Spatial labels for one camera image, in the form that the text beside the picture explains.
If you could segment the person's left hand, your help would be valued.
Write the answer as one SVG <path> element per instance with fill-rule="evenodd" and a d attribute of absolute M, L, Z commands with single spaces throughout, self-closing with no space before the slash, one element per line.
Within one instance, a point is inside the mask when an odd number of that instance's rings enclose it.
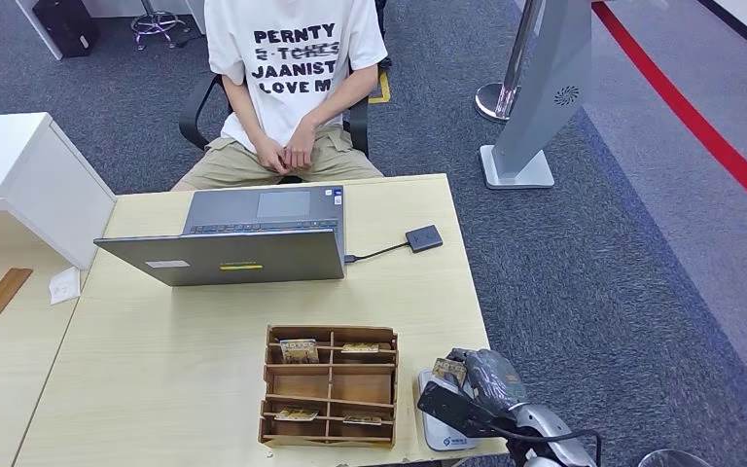
<path fill-rule="evenodd" d="M 311 153 L 315 142 L 316 124 L 306 118 L 297 125 L 284 148 L 283 161 L 288 169 L 299 170 L 311 166 Z"/>

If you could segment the person's right hand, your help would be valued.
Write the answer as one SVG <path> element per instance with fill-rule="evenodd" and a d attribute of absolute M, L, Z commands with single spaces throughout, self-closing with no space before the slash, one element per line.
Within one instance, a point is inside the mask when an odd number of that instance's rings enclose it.
<path fill-rule="evenodd" d="M 285 151 L 273 139 L 260 134 L 252 142 L 260 164 L 279 175 L 286 175 L 289 169 L 284 162 Z"/>

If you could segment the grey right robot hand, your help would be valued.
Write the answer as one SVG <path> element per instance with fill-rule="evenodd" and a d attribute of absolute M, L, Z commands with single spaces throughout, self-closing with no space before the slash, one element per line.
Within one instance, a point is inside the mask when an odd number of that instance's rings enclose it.
<path fill-rule="evenodd" d="M 515 407 L 529 402 L 518 372 L 501 353 L 489 348 L 453 348 L 446 358 L 464 365 L 476 401 L 488 412 L 510 415 Z"/>

